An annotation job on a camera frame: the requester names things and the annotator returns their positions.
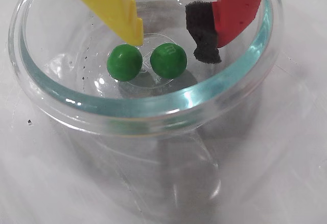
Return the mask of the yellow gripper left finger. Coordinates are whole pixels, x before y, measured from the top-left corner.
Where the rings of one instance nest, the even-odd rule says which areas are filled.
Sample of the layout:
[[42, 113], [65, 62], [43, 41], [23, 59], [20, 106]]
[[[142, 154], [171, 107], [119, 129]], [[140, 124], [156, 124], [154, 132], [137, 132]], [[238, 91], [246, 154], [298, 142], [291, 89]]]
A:
[[81, 1], [127, 44], [143, 44], [143, 20], [137, 16], [135, 0]]

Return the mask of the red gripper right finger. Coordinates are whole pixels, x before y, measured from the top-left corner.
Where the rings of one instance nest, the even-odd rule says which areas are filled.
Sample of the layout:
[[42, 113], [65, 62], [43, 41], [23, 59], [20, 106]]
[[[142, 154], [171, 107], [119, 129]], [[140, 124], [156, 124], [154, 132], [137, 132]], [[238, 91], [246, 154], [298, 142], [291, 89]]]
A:
[[196, 43], [194, 56], [220, 63], [219, 49], [238, 37], [255, 19], [261, 0], [194, 1], [185, 7], [186, 28]]

